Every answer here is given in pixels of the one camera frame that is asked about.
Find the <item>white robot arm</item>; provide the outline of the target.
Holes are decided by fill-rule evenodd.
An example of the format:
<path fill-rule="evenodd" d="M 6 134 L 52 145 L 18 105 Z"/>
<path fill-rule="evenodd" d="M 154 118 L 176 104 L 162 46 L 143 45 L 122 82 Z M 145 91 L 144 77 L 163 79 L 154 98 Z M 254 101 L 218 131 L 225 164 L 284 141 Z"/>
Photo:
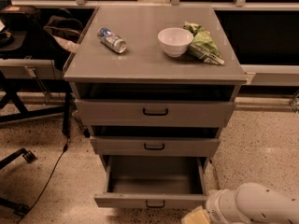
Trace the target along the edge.
<path fill-rule="evenodd" d="M 213 191 L 181 224 L 299 224 L 299 200 L 257 183 Z"/>

